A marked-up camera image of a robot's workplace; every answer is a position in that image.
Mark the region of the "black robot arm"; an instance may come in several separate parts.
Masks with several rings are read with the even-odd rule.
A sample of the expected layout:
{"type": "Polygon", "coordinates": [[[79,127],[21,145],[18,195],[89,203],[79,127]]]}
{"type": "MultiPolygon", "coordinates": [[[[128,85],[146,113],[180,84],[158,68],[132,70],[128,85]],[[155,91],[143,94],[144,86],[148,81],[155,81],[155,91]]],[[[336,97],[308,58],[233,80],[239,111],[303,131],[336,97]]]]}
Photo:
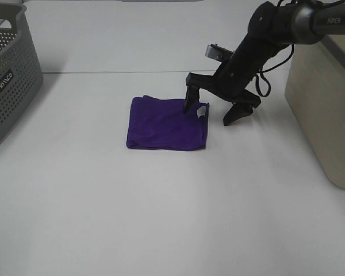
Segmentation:
{"type": "Polygon", "coordinates": [[[208,45],[206,56],[220,65],[213,75],[188,74],[183,112],[190,110],[204,89],[232,104],[223,118],[225,126],[252,115],[271,91],[260,89],[260,81],[267,80],[263,68],[267,61],[287,47],[316,44],[332,34],[345,35],[345,1],[264,2],[254,11],[247,34],[234,51],[208,45]]]}

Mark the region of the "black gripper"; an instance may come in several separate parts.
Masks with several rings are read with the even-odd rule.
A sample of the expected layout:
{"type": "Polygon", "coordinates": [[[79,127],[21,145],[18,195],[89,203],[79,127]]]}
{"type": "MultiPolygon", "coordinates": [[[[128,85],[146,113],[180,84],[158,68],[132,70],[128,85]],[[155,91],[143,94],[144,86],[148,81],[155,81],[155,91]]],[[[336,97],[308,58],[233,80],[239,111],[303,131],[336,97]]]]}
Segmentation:
{"type": "Polygon", "coordinates": [[[260,98],[246,90],[264,64],[279,52],[279,45],[268,39],[257,39],[249,34],[233,52],[231,58],[221,62],[213,75],[189,73],[186,78],[186,97],[183,113],[199,101],[200,89],[205,89],[234,105],[223,118],[224,126],[253,114],[260,98]]]}

